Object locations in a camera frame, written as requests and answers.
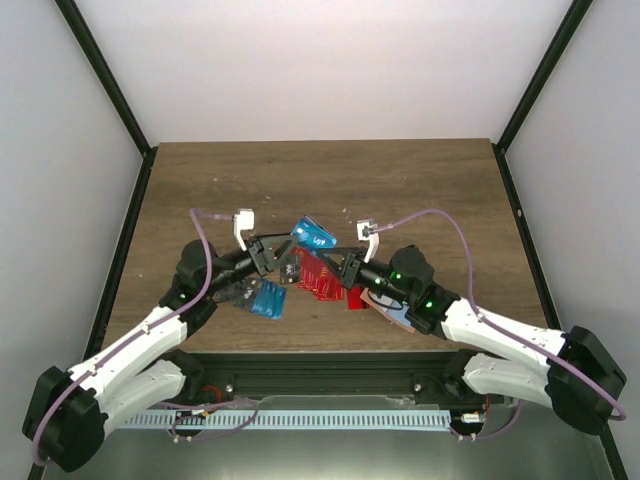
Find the red object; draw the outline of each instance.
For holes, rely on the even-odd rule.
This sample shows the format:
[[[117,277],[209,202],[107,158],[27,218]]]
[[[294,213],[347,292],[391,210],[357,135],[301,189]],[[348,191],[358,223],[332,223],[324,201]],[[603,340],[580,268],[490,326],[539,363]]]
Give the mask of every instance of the red object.
[[[213,385],[207,385],[202,389],[203,392],[214,392],[216,394],[216,399],[218,403],[222,402],[222,391],[218,387],[214,387]]]
[[[351,290],[347,290],[347,308],[349,310],[367,308],[367,304],[360,298],[361,295],[362,289],[360,287],[353,287]]]
[[[312,292],[324,302],[335,302],[344,298],[344,290],[338,279],[324,263],[307,250],[296,248],[293,253],[300,256],[300,282],[298,288]]]

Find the blue object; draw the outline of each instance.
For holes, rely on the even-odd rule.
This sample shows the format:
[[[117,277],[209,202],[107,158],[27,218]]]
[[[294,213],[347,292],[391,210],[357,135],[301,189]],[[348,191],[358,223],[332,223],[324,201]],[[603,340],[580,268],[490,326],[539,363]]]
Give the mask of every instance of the blue object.
[[[310,252],[321,248],[333,248],[338,243],[336,237],[327,232],[313,218],[305,215],[293,227],[292,235],[298,237],[298,245]]]
[[[269,280],[260,279],[259,282],[256,287],[259,292],[250,312],[274,320],[282,318],[286,289]]]
[[[393,309],[387,308],[385,313],[389,317],[393,318],[396,322],[401,323],[405,327],[411,328],[413,325],[411,325],[411,322],[405,318],[405,315],[407,314],[408,310],[409,310],[409,306],[405,305],[405,307],[402,310],[393,310]]]

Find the white wall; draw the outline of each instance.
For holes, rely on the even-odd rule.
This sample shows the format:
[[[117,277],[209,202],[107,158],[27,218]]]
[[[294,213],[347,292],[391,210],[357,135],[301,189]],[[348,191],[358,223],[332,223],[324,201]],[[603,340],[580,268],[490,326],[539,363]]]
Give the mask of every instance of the white wall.
[[[498,140],[569,0],[79,0],[160,141]]]
[[[640,3],[594,2],[508,152],[562,324],[629,377],[611,427],[640,478]]]
[[[140,156],[54,2],[0,15],[0,475],[36,379],[83,353]]]

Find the red wire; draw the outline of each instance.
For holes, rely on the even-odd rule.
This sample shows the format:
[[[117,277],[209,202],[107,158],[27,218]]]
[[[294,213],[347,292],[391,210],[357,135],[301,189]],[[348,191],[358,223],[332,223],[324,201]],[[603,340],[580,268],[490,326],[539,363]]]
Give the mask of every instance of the red wire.
[[[216,394],[216,399],[218,400],[218,403],[220,403],[222,401],[222,391],[220,391],[220,389],[218,387],[215,387],[213,385],[206,385],[203,389],[203,392],[215,392]]]

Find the cable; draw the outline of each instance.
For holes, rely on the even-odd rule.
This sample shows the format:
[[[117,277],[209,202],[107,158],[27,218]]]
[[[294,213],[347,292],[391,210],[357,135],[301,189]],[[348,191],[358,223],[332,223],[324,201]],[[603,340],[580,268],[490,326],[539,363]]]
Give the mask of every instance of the cable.
[[[449,222],[453,225],[453,227],[458,232],[458,236],[462,241],[462,246],[464,247],[464,252],[467,257],[467,267],[468,267],[467,269],[468,269],[468,275],[469,275],[468,283],[467,283],[467,286],[468,286],[467,296],[469,297],[468,298],[469,305],[471,306],[471,309],[478,317],[478,320],[480,320],[481,322],[484,322],[489,327],[493,328],[494,330],[501,333],[502,335],[510,338],[511,340],[514,340],[522,345],[529,347],[534,352],[539,353],[540,355],[543,355],[544,357],[548,358],[549,360],[556,363],[557,365],[560,365],[562,368],[564,368],[574,376],[578,377],[582,382],[586,383],[594,392],[600,395],[600,397],[603,398],[609,405],[611,405],[615,410],[618,411],[618,415],[611,415],[609,417],[609,420],[615,420],[615,421],[625,420],[627,418],[627,413],[624,410],[624,407],[620,404],[620,402],[618,402],[615,398],[609,395],[609,392],[607,392],[600,385],[598,385],[596,382],[591,380],[587,375],[585,375],[576,367],[574,367],[567,361],[563,360],[562,358],[558,357],[557,355],[554,355],[553,353],[545,350],[544,348],[539,347],[535,343],[532,343],[529,340],[522,338],[519,335],[516,335],[515,333],[512,333],[505,328],[502,328],[500,325],[496,325],[495,323],[493,323],[491,320],[489,320],[486,316],[482,314],[482,312],[480,311],[480,308],[478,308],[478,306],[476,305],[475,299],[473,298],[473,262],[471,260],[471,252],[469,250],[469,245],[467,244],[467,239],[465,238],[464,233],[462,233],[462,229],[460,228],[460,225],[458,225],[458,223],[454,220],[454,218],[451,215],[449,215],[447,212],[437,208],[428,208],[426,210],[416,212],[413,215],[409,215],[408,217],[403,218],[402,220],[399,220],[396,223],[390,223],[387,225],[383,225],[382,227],[374,228],[371,230],[371,233],[385,232],[387,230],[391,230],[393,228],[399,227],[400,225],[404,225],[405,223],[410,222],[411,220],[414,220],[423,215],[429,215],[433,213],[441,215],[445,217],[447,220],[449,220]]]
[[[198,435],[196,437],[187,437],[187,441],[189,442],[201,442],[204,440],[215,440],[218,438],[224,438],[224,437],[228,437],[229,435],[233,435],[236,433],[241,432],[242,430],[244,430],[246,427],[248,427],[249,425],[251,425],[255,420],[256,417],[258,416],[258,410],[255,410],[253,412],[253,415],[251,415],[251,417],[249,417],[249,420],[241,423],[240,425],[238,425],[237,427],[234,427],[230,430],[226,430],[224,432],[221,433],[214,433],[212,435]],[[178,443],[179,439],[180,439],[180,435],[178,435],[178,432],[176,431],[176,427],[178,425],[180,425],[182,422],[189,420],[191,418],[200,418],[198,415],[185,415],[184,417],[180,417],[180,418],[176,418],[176,420],[173,422],[173,425],[171,425],[171,433],[173,435],[173,441]]]
[[[172,403],[172,402],[160,402],[158,405],[161,405],[163,407],[167,407],[167,408],[179,408],[182,410],[211,410],[213,412],[217,411],[219,408],[221,407],[231,407],[231,406],[245,406],[247,404],[249,405],[254,405],[257,402],[255,400],[250,400],[248,398],[236,398],[233,400],[230,400],[228,402],[218,402],[218,403],[204,403],[202,405],[183,405],[180,403]],[[231,430],[227,430],[223,433],[218,433],[215,435],[205,435],[205,436],[201,436],[199,435],[196,438],[193,437],[187,437],[189,438],[189,441],[192,440],[196,440],[196,441],[200,441],[200,440],[213,440],[216,438],[223,438],[223,437],[227,437],[229,435],[233,435],[234,433],[238,433],[240,432],[242,429],[244,429],[245,427],[247,427],[248,425],[250,425],[251,423],[253,423],[253,421],[256,419],[256,416],[258,415],[258,409],[254,410],[253,415],[251,416],[251,418],[249,420],[247,420],[246,422],[242,423],[241,425],[238,425],[237,427],[231,429]],[[173,424],[171,425],[171,434],[173,437],[173,440],[175,442],[178,441],[179,439],[179,435],[176,432],[176,427],[184,422],[185,420],[189,419],[189,418],[200,418],[199,415],[185,415],[183,417],[176,417],[176,420],[173,422]]]
[[[216,400],[218,400],[218,403],[222,402],[222,391],[218,387],[214,387],[213,385],[205,385],[202,391],[215,393]]]
[[[453,429],[453,427],[449,427],[449,430],[451,431],[451,433],[453,435],[458,437],[458,441],[462,441],[462,440],[465,440],[465,439],[470,440],[472,442],[477,442],[479,440],[491,440],[492,438],[496,438],[498,435],[502,435],[503,433],[507,432],[508,430],[511,429],[511,427],[513,427],[516,424],[516,422],[518,421],[518,418],[520,417],[520,412],[522,411],[522,406],[525,403],[526,402],[524,400],[518,401],[518,406],[516,407],[516,411],[513,413],[513,416],[511,417],[511,420],[509,420],[502,428],[499,428],[498,430],[496,430],[493,433],[489,433],[487,435],[482,435],[482,436],[470,435],[468,437],[465,437],[464,435],[461,435],[458,432],[456,432]]]
[[[179,408],[180,410],[217,410],[220,407],[246,406],[254,405],[255,403],[255,400],[250,400],[248,398],[235,398],[228,402],[203,403],[202,405],[183,405],[181,403],[172,402],[160,402],[158,405],[162,407]]]
[[[371,300],[373,303],[375,303],[379,307],[386,308],[387,310],[404,310],[404,306],[402,306],[402,305],[400,305],[399,307],[395,307],[393,305],[386,305],[386,304],[384,304],[382,302],[379,302],[378,300],[374,299],[371,296],[371,291],[370,290],[367,291],[367,295],[369,296],[369,300]]]
[[[156,320],[155,322],[152,322],[148,325],[149,330],[162,325],[163,323],[167,322],[168,320],[171,320],[172,318],[175,318],[179,315],[181,315],[182,313],[184,313],[185,311],[189,310],[191,307],[193,307],[196,303],[198,303],[202,297],[205,296],[205,294],[207,293],[207,290],[209,289],[209,285],[211,283],[211,277],[213,275],[213,264],[212,264],[212,258],[211,258],[211,250],[209,249],[209,242],[207,241],[207,237],[204,233],[204,230],[202,229],[202,225],[200,225],[200,221],[198,220],[198,216],[203,216],[206,218],[211,218],[214,220],[231,220],[232,217],[229,215],[211,215],[208,213],[204,213],[201,212],[200,210],[196,209],[196,208],[192,208],[191,210],[189,210],[189,215],[191,216],[191,221],[193,222],[193,225],[196,227],[196,231],[198,232],[198,236],[200,237],[200,241],[202,242],[202,246],[204,248],[204,255],[205,255],[205,259],[206,259],[206,267],[207,267],[207,272],[205,275],[205,281],[202,285],[202,288],[200,289],[200,291],[198,292],[198,294],[193,297],[189,302],[185,303],[182,307],[176,309],[175,311],[165,315],[164,317]],[[51,418],[53,417],[53,415],[55,414],[55,412],[58,410],[58,408],[60,408],[60,406],[62,405],[62,403],[72,394],[72,392],[82,383],[84,382],[87,378],[89,378],[91,375],[95,375],[95,373],[98,371],[98,369],[102,368],[109,360],[111,360],[113,357],[115,357],[118,353],[120,353],[122,350],[124,350],[126,347],[128,347],[129,345],[131,345],[133,342],[135,342],[138,338],[140,338],[141,336],[146,335],[144,330],[138,330],[136,333],[134,333],[133,335],[131,335],[129,338],[127,338],[126,340],[124,340],[121,344],[117,345],[112,351],[110,351],[107,355],[105,355],[102,359],[100,359],[99,361],[97,361],[95,363],[95,370],[92,371],[87,371],[85,373],[83,373],[82,375],[80,375],[80,377],[78,377],[71,385],[69,385],[63,392],[62,394],[56,398],[56,400],[54,400],[54,402],[51,404],[51,406],[49,407],[49,409],[47,410],[47,412],[44,414],[44,416],[42,417],[42,420],[40,421],[40,424],[38,425],[38,428],[36,428],[36,432],[33,436],[33,442],[31,443],[31,456],[33,458],[33,463],[35,463],[38,466],[44,467],[46,465],[50,465],[52,462],[50,460],[43,460],[42,458],[40,458],[40,441],[42,440],[42,434],[44,433],[44,429],[46,428],[46,426],[49,424],[49,421],[51,421]]]

